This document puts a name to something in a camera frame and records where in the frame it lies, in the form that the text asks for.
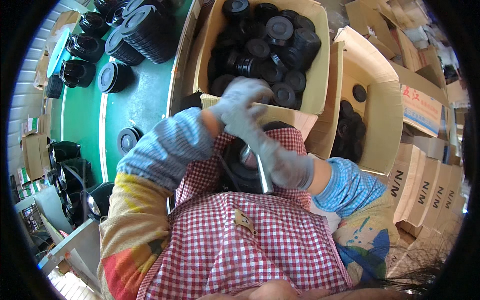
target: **arm sleeve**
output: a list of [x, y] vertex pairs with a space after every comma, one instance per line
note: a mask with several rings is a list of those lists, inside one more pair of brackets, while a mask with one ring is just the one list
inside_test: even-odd
[[351, 215], [379, 198], [386, 186], [375, 176], [363, 172], [348, 159], [329, 158], [332, 176], [327, 187], [312, 196], [313, 203], [326, 212], [336, 212], [340, 217]]
[[166, 198], [188, 163], [208, 159], [212, 148], [200, 110], [191, 108], [159, 122], [119, 162], [108, 218], [99, 226], [105, 299], [136, 299], [169, 241]]

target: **open cardboard box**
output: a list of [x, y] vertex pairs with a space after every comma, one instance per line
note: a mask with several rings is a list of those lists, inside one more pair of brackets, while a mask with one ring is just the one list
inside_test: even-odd
[[345, 4], [350, 26], [370, 41], [385, 58], [401, 55], [400, 47], [393, 39], [388, 25], [379, 12], [363, 1], [356, 0]]
[[[336, 74], [332, 73], [329, 77], [328, 89], [331, 91], [328, 91], [329, 99], [326, 102], [335, 109], [339, 109], [336, 102], [342, 99], [352, 104], [367, 127], [359, 167], [364, 171], [388, 175], [395, 162], [403, 127], [398, 76], [387, 59], [349, 26], [340, 29], [335, 38], [335, 42], [342, 41], [345, 43], [343, 51], [339, 44], [339, 49], [335, 52], [338, 61], [336, 64], [332, 62], [332, 72]], [[361, 84], [367, 90], [367, 100], [363, 103], [353, 98], [352, 90], [356, 84]], [[338, 111], [333, 113], [330, 119], [319, 117], [321, 121], [317, 122], [308, 138], [307, 152], [328, 158], [326, 155], [332, 149], [332, 137], [335, 136], [338, 121]]]
[[[223, 31], [227, 20], [222, 13], [222, 5], [225, 0], [215, 1], [210, 16], [205, 24], [204, 32], [197, 38], [192, 50], [192, 56], [195, 57], [198, 52], [198, 60], [195, 69], [195, 77], [193, 81], [193, 93], [208, 93], [207, 69], [213, 47], [215, 46], [216, 37]], [[250, 0], [250, 8], [253, 8], [264, 1]], [[329, 63], [329, 31], [328, 21], [325, 9], [320, 3], [313, 0], [273, 0], [270, 3], [276, 5], [279, 10], [290, 9], [298, 12], [300, 15], [308, 17], [315, 24], [316, 34], [322, 42], [320, 51], [313, 60], [312, 66], [306, 72], [307, 85], [303, 92], [302, 105], [300, 112], [318, 115], [324, 110], [326, 86], [328, 77]]]

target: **white stripe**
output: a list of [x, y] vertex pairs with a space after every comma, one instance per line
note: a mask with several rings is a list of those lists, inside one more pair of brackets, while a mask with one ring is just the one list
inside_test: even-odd
[[[115, 61], [115, 58], [110, 57], [108, 60]], [[103, 182], [108, 181], [107, 170], [107, 151], [105, 149], [105, 118], [107, 115], [108, 94], [103, 94], [100, 100], [100, 116], [98, 117], [98, 148], [100, 154], [100, 169], [102, 171]]]
[[65, 99], [67, 99], [67, 86], [63, 89], [63, 99], [61, 101], [61, 117], [60, 117], [60, 140], [63, 141], [63, 115], [65, 113]]

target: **hand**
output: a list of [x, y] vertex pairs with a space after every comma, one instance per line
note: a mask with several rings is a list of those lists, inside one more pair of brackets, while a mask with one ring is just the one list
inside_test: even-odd
[[273, 97], [273, 92], [265, 81], [239, 76], [227, 86], [220, 101], [210, 107], [209, 111], [217, 119], [221, 130], [225, 127], [222, 121], [222, 115], [225, 114], [238, 113], [242, 117], [243, 124], [255, 124], [256, 119], [265, 112], [266, 107], [252, 107], [252, 103], [260, 101], [263, 96]]

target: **green floor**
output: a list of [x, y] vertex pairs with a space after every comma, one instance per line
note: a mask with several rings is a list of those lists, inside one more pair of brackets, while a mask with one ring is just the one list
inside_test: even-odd
[[[175, 13], [177, 23], [175, 32], [180, 37], [192, 0], [186, 0]], [[97, 74], [108, 62], [104, 55], [96, 64]], [[146, 133], [162, 120], [167, 113], [167, 97], [174, 59], [162, 64], [153, 64], [145, 59], [140, 65], [132, 67], [135, 74], [133, 84], [120, 93], [108, 94], [105, 115], [105, 158], [108, 180], [113, 181], [116, 167], [121, 155], [117, 150], [117, 135], [127, 126], [133, 126]], [[67, 88], [63, 113], [63, 139], [81, 145], [82, 157], [92, 163], [94, 180], [102, 182], [99, 116], [102, 94], [96, 85], [96, 76], [87, 88]], [[51, 136], [59, 141], [61, 138], [60, 99], [52, 104]]]

